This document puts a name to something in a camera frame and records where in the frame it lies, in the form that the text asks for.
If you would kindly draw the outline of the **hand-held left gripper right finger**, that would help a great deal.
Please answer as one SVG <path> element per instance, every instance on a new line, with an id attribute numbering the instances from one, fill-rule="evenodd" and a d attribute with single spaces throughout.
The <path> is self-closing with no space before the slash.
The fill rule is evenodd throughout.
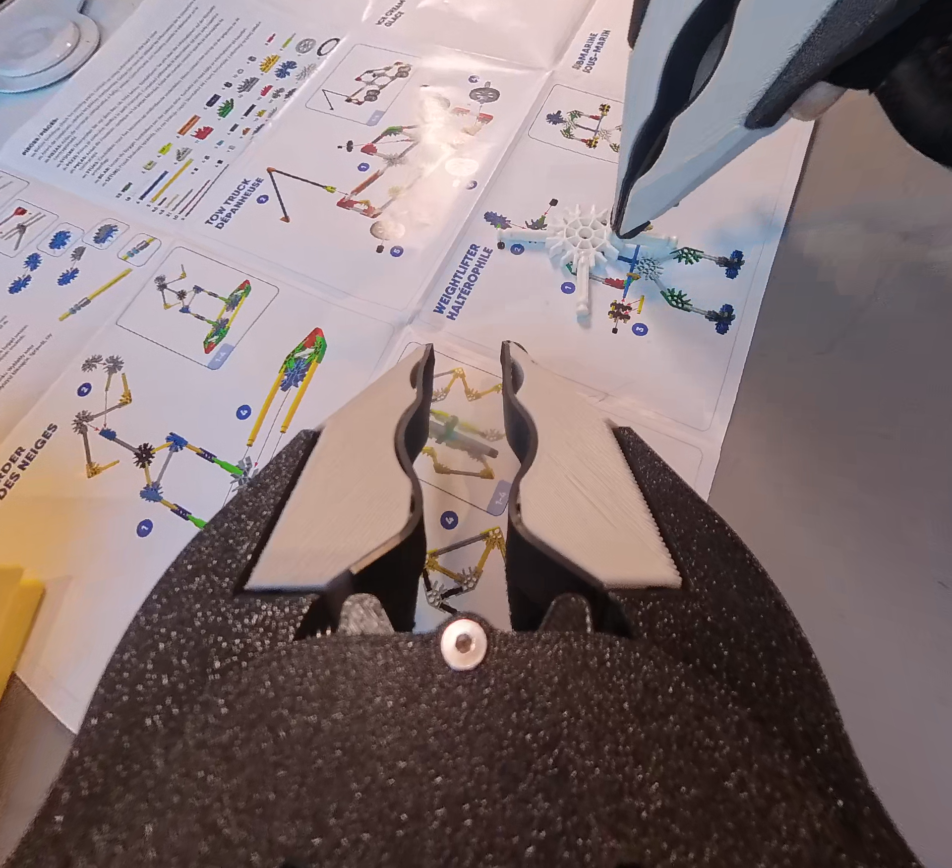
<path id="1" fill-rule="evenodd" d="M 539 629 L 565 594 L 615 629 L 617 596 L 682 590 L 619 428 L 516 342 L 502 343 L 501 365 L 506 440 L 520 463 L 506 535 L 512 629 Z"/>

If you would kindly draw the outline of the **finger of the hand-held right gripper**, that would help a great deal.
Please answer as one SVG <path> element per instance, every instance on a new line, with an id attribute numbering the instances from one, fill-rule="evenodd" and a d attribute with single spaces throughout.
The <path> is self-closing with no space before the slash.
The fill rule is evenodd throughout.
<path id="1" fill-rule="evenodd" d="M 748 117 L 837 0 L 736 0 L 708 47 L 691 99 L 670 124 L 660 156 L 616 222 L 634 237 L 774 127 Z"/>
<path id="2" fill-rule="evenodd" d="M 691 99 L 703 58 L 735 1 L 634 0 L 613 222 L 627 222 L 636 181 L 659 158 L 670 124 Z"/>

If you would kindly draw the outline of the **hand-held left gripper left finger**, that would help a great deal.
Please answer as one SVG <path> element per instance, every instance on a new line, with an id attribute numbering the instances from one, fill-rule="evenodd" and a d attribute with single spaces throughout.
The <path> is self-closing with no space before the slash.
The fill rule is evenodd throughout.
<path id="1" fill-rule="evenodd" d="M 353 594 L 414 627 L 425 560 L 422 488 L 413 463 L 430 418 L 431 344 L 397 362 L 318 430 L 260 541 L 244 587 L 316 592 L 319 624 L 337 628 Z"/>

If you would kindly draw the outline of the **white instruction sheet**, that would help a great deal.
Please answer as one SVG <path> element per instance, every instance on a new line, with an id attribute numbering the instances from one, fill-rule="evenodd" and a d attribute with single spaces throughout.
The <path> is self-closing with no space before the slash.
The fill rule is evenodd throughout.
<path id="1" fill-rule="evenodd" d="M 706 495 L 807 150 L 777 130 L 666 214 L 669 255 L 546 247 L 610 209 L 630 0 L 144 0 L 2 129 L 2 560 L 18 674 L 76 731 L 157 577 L 306 427 L 435 350 L 416 624 L 509 624 L 499 347 Z"/>

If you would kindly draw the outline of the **white snowflake connector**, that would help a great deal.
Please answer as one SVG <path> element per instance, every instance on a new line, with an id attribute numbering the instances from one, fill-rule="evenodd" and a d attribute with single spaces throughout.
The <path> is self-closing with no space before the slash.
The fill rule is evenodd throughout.
<path id="1" fill-rule="evenodd" d="M 588 276 L 599 264 L 618 259 L 612 239 L 610 210 L 576 204 L 550 223 L 545 247 L 550 257 L 575 277 Z"/>

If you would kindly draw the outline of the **yellow plastic bin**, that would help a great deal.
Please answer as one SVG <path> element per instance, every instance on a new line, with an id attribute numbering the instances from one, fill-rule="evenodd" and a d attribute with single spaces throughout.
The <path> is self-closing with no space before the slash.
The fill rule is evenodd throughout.
<path id="1" fill-rule="evenodd" d="M 30 635 L 45 593 L 44 583 L 24 576 L 15 565 L 1 565 L 1 680 L 3 696 Z"/>

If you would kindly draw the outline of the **wooden clipboard stand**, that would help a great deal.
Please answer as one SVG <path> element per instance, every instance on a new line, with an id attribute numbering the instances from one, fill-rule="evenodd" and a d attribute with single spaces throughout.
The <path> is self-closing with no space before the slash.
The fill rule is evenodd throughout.
<path id="1" fill-rule="evenodd" d="M 100 43 L 87 0 L 13 0 L 1 11 L 1 92 L 25 93 L 69 76 Z"/>

